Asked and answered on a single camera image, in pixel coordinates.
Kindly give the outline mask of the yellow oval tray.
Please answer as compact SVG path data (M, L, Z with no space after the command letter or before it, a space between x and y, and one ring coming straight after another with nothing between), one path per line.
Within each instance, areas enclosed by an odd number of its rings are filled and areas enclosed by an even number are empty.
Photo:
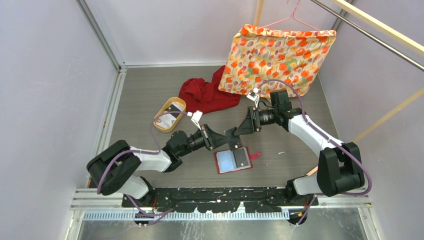
M183 117L187 104L179 97L169 98L154 117L153 125L163 133L171 132Z

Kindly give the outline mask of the red leather card holder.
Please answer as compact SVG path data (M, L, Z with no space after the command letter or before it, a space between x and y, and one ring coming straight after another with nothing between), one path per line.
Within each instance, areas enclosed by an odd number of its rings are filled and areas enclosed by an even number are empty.
M262 153L260 151L250 153L247 147L241 147L241 148L246 148L247 153L249 155L250 166L243 167L243 168L236 168L233 150L228 149L223 151L217 151L214 153L214 159L215 159L215 165L216 165L218 174L238 172L238 171L243 171L243 170L248 170L253 168L253 160L259 158L262 155Z

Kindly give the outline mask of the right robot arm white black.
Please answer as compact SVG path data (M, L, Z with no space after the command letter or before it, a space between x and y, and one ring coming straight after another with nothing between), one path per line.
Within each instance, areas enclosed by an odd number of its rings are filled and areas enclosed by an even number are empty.
M332 197L346 194L365 185L365 174L359 164L359 147L331 138L301 108L293 108L287 91L270 94L271 108L260 110L248 108L243 122L233 136L250 135L259 132L262 126L277 124L302 140L318 157L317 172L288 180L285 198L291 205L299 205L310 194Z

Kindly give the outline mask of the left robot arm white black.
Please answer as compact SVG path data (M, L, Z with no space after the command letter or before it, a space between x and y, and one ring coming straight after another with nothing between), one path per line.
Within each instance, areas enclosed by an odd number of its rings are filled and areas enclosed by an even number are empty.
M172 172L183 163L182 157L201 148L217 149L229 144L232 137L231 132L220 134L203 124L191 135L175 131L158 152L136 148L119 140L91 159L86 169L97 185L97 194L122 193L134 198L141 207L148 207L154 199L153 188L136 172Z

